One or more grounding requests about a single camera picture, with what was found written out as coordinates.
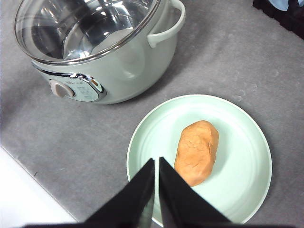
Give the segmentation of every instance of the gray surface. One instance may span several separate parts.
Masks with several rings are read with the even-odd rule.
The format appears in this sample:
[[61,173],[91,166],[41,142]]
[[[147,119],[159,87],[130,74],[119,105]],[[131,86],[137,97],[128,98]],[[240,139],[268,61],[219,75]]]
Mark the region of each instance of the gray surface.
[[2,146],[82,221],[127,183],[128,143],[152,108],[185,94],[219,96],[257,121],[271,149],[271,187],[249,222],[304,226],[303,40],[250,0],[184,3],[164,76],[131,101],[97,106],[51,95],[14,40],[16,1],[2,1]]

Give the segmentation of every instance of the orange dough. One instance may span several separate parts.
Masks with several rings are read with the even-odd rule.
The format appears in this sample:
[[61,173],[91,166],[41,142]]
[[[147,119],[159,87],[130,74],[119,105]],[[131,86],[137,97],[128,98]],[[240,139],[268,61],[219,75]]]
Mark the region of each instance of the orange dough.
[[174,168],[190,185],[202,183],[212,172],[219,143],[219,133],[202,120],[181,132]]

